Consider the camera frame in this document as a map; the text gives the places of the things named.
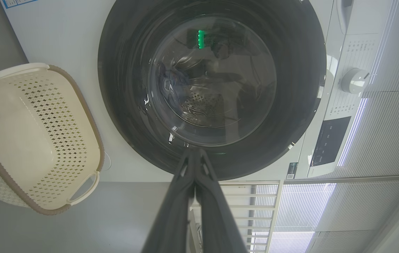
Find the washing machine drum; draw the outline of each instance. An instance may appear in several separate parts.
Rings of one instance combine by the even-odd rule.
[[[119,0],[98,53],[104,102],[130,146],[170,173],[201,147],[220,180],[264,168],[299,140],[325,69],[307,0]]]

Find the plastic basket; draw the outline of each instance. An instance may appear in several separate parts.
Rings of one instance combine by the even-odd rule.
[[[103,146],[76,82],[59,67],[0,71],[0,200],[53,215],[96,188]],[[89,178],[94,183],[71,197]]]

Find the washing machine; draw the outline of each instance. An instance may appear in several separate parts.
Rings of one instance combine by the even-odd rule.
[[[201,147],[220,180],[344,163],[390,2],[3,0],[29,62],[78,83],[102,181],[171,181]]]

